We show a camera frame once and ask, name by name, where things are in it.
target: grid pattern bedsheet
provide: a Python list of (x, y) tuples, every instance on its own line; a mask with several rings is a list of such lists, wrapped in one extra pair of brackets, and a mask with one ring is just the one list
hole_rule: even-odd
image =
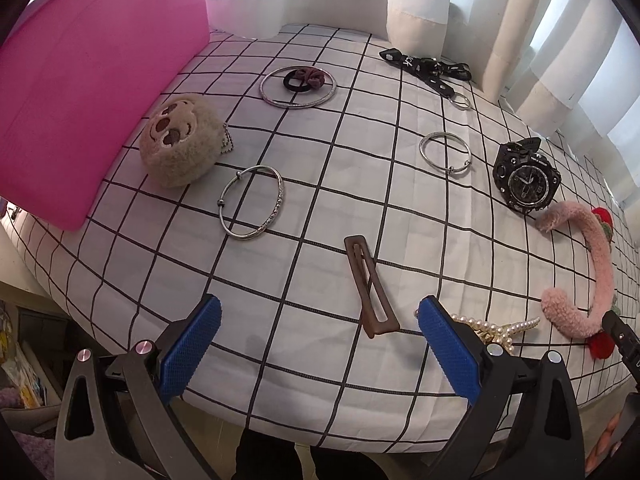
[[(504, 103), (452, 82), (473, 105), (457, 110), (382, 61), (378, 53), (390, 45), (367, 34), (287, 25), (267, 41), (222, 32), (210, 40), (154, 108), (177, 93), (204, 94), (226, 119), (235, 149), (190, 186), (160, 189), (140, 162), (143, 118), (78, 232), (25, 212), (5, 217), (18, 252), (56, 302), (114, 352), (155, 338), (204, 292), (219, 297), (222, 326), (184, 394), (208, 412), (339, 449), (441, 448), (466, 401), (453, 394), (418, 330), (420, 299), (435, 294), (450, 313), (503, 324), (541, 316), (540, 294), (550, 286), (564, 288), (583, 310), (593, 295), (582, 235), (571, 225), (540, 234), (537, 213), (511, 212), (491, 179), (498, 144), (530, 131)], [(336, 95), (304, 110), (263, 102), (262, 75), (296, 64), (328, 70)], [(277, 78), (267, 91), (289, 98)], [(422, 136), (439, 130), (469, 143), (472, 165), (463, 176), (444, 175), (420, 157)], [(612, 212), (618, 306), (635, 326), (638, 253), (623, 213), (592, 162), (567, 155), (561, 136), (551, 141), (542, 150), (562, 174), (556, 199)], [(464, 161), (450, 141), (429, 146), (440, 162)], [(237, 170), (255, 164), (283, 175), (284, 206), (265, 234), (233, 240), (220, 227), (216, 200)], [(239, 232), (260, 225), (276, 190), (266, 174), (236, 183), (227, 222)], [(369, 243), (400, 332), (370, 340), (358, 323), (343, 244), (354, 234)], [(616, 352), (594, 362), (582, 340), (564, 338), (544, 318), (514, 346), (528, 357), (559, 351), (579, 404), (628, 376)], [(506, 436), (517, 405), (510, 400), (496, 438)]]

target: keyring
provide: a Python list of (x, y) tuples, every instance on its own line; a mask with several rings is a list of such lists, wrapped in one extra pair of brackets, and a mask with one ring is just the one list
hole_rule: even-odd
[(262, 81), (260, 81), (260, 86), (258, 87), (258, 90), (260, 91), (260, 96), (265, 101), (267, 101), (270, 105), (277, 106), (278, 108), (311, 108), (313, 106), (321, 105), (322, 103), (324, 103), (325, 101), (328, 101), (331, 97), (334, 96), (335, 91), (338, 88), (338, 85), (335, 82), (334, 76), (329, 74), (326, 70), (315, 66), (314, 68), (317, 68), (324, 75), (327, 75), (329, 76), (329, 78), (331, 78), (331, 90), (329, 90), (329, 93), (327, 95), (319, 99), (316, 99), (315, 101), (312, 101), (310, 103), (284, 103), (281, 101), (274, 101), (273, 99), (270, 99), (269, 97), (267, 97), (267, 94), (264, 93), (264, 82), (267, 81), (268, 78), (280, 72), (284, 72), (285, 70), (296, 70), (299, 68), (307, 68), (307, 66), (306, 65), (285, 66), (283, 68), (277, 68), (273, 72), (269, 72), (266, 76), (264, 76), (264, 78), (262, 78)]
[[(459, 168), (454, 168), (453, 166), (444, 168), (443, 166), (437, 165), (435, 162), (430, 160), (429, 157), (427, 157), (427, 154), (426, 154), (427, 142), (433, 139), (438, 139), (440, 137), (456, 140), (457, 142), (459, 142), (465, 147), (466, 154), (468, 155), (468, 159), (465, 161), (465, 163), (462, 166), (460, 166)], [(471, 149), (469, 148), (469, 145), (465, 142), (464, 139), (461, 139), (459, 136), (455, 134), (450, 134), (449, 132), (433, 132), (432, 134), (429, 134), (426, 137), (423, 137), (422, 140), (420, 141), (420, 145), (418, 149), (420, 151), (420, 154), (422, 155), (422, 158), (426, 160), (430, 166), (433, 166), (434, 168), (437, 168), (440, 171), (444, 171), (445, 173), (462, 173), (463, 171), (466, 170), (466, 168), (468, 168), (471, 165)]]
[[(248, 232), (247, 234), (239, 235), (238, 233), (235, 233), (231, 229), (229, 229), (225, 224), (225, 220), (222, 218), (222, 208), (225, 206), (225, 195), (226, 195), (226, 192), (229, 190), (229, 188), (237, 180), (240, 180), (245, 173), (249, 173), (250, 171), (255, 171), (255, 170), (267, 170), (275, 175), (275, 177), (278, 179), (278, 199), (276, 200), (276, 205), (274, 206), (273, 211), (260, 227), (258, 227), (257, 229), (254, 229), (253, 231)], [(280, 211), (280, 206), (282, 206), (283, 199), (284, 199), (284, 182), (282, 180), (282, 176), (276, 170), (274, 170), (271, 166), (264, 166), (259, 164), (258, 166), (252, 166), (250, 168), (247, 168), (246, 170), (238, 171), (236, 172), (236, 176), (233, 177), (233, 179), (228, 184), (226, 184), (225, 189), (222, 190), (222, 194), (218, 199), (218, 215), (220, 217), (220, 225), (222, 225), (222, 228), (225, 230), (226, 234), (228, 234), (232, 238), (235, 238), (236, 240), (248, 240), (249, 238), (254, 238), (257, 235), (263, 233), (267, 229), (267, 227), (269, 227), (269, 225), (275, 220), (276, 216), (278, 216), (278, 213)]]
[(453, 97), (449, 98), (449, 102), (454, 105), (458, 110), (471, 110), (471, 101), (466, 95), (459, 94), (458, 92), (453, 93)]

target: silver bangle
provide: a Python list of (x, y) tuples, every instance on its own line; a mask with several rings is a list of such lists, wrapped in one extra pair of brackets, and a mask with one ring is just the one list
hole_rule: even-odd
[(454, 92), (453, 97), (449, 98), (449, 102), (458, 110), (471, 110), (471, 101), (466, 95)]
[(318, 106), (321, 105), (322, 103), (324, 103), (325, 101), (328, 101), (329, 99), (331, 99), (331, 97), (333, 97), (333, 95), (335, 94), (336, 89), (338, 88), (338, 85), (335, 82), (334, 76), (332, 76), (331, 74), (329, 74), (326, 70), (320, 68), (319, 66), (315, 66), (313, 68), (319, 70), (320, 72), (322, 72), (324, 75), (329, 76), (329, 78), (331, 78), (331, 90), (329, 90), (329, 93), (319, 99), (316, 99), (315, 101), (312, 101), (310, 103), (284, 103), (282, 101), (274, 101), (273, 99), (267, 97), (267, 94), (264, 93), (264, 82), (267, 81), (268, 78), (270, 78), (271, 76), (276, 75), (277, 73), (280, 72), (284, 72), (285, 70), (295, 70), (298, 68), (308, 68), (308, 65), (292, 65), (292, 66), (285, 66), (283, 68), (277, 68), (276, 70), (274, 70), (273, 72), (269, 72), (266, 76), (264, 76), (264, 78), (262, 78), (262, 81), (260, 81), (260, 86), (258, 87), (258, 90), (260, 91), (260, 96), (267, 101), (270, 105), (273, 106), (277, 106), (278, 108), (311, 108), (313, 106)]
[[(465, 147), (466, 154), (468, 155), (468, 159), (465, 161), (465, 163), (462, 166), (460, 166), (459, 168), (454, 168), (453, 166), (449, 166), (448, 168), (445, 168), (444, 166), (437, 165), (435, 162), (430, 160), (429, 157), (427, 157), (427, 154), (426, 154), (427, 142), (433, 139), (438, 139), (440, 137), (456, 140), (457, 142), (459, 142)], [(434, 168), (437, 168), (440, 171), (444, 171), (445, 173), (462, 173), (463, 171), (466, 170), (466, 168), (471, 166), (471, 148), (469, 148), (469, 145), (465, 142), (464, 139), (461, 139), (459, 136), (455, 134), (450, 134), (449, 132), (433, 132), (432, 134), (429, 134), (423, 137), (422, 140), (420, 141), (420, 145), (418, 146), (418, 149), (420, 151), (420, 154), (422, 155), (422, 158), (426, 160), (430, 166), (433, 166)]]
[[(225, 195), (226, 195), (226, 192), (229, 190), (229, 188), (236, 181), (240, 180), (245, 173), (249, 173), (250, 171), (255, 171), (255, 170), (266, 170), (266, 171), (270, 171), (275, 175), (275, 177), (278, 179), (278, 199), (276, 200), (276, 205), (273, 207), (273, 211), (271, 212), (269, 217), (263, 222), (263, 224), (260, 225), (260, 227), (258, 227), (257, 229), (254, 229), (253, 231), (248, 232), (247, 234), (239, 235), (238, 233), (233, 232), (231, 229), (229, 229), (226, 226), (225, 220), (222, 217), (222, 208), (225, 206)], [(220, 198), (218, 200), (218, 214), (220, 217), (220, 225), (222, 225), (222, 228), (225, 230), (226, 234), (228, 234), (232, 238), (235, 238), (236, 240), (248, 240), (249, 238), (254, 238), (257, 235), (263, 233), (267, 229), (267, 227), (269, 227), (269, 225), (275, 220), (276, 216), (280, 211), (280, 207), (282, 206), (283, 199), (284, 199), (284, 182), (282, 180), (282, 176), (276, 170), (274, 170), (271, 166), (258, 165), (258, 166), (252, 166), (250, 168), (247, 168), (246, 170), (238, 171), (236, 172), (236, 176), (233, 177), (233, 179), (228, 184), (226, 184), (225, 189), (222, 190), (222, 194), (220, 195)]]

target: metal bolt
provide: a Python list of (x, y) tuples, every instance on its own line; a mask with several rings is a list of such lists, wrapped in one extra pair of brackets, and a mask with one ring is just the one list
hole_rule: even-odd
[(562, 361), (562, 356), (558, 352), (556, 352), (555, 350), (552, 350), (546, 356), (549, 358), (549, 360), (552, 363), (559, 363), (559, 362)]
[(78, 361), (80, 361), (81, 363), (88, 361), (89, 357), (91, 357), (91, 350), (89, 350), (88, 348), (85, 348), (84, 350), (78, 352)]
[(502, 347), (496, 343), (489, 343), (486, 346), (486, 351), (494, 357), (498, 357), (498, 355), (502, 355), (504, 352)]
[(154, 347), (154, 344), (151, 341), (140, 341), (136, 345), (136, 353), (140, 355), (148, 354), (151, 352), (151, 349)]

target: watch face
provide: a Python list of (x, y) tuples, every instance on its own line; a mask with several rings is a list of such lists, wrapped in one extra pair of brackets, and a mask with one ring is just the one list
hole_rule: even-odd
[(526, 207), (535, 207), (544, 202), (549, 193), (546, 174), (540, 168), (527, 164), (510, 174), (508, 186), (513, 199)]

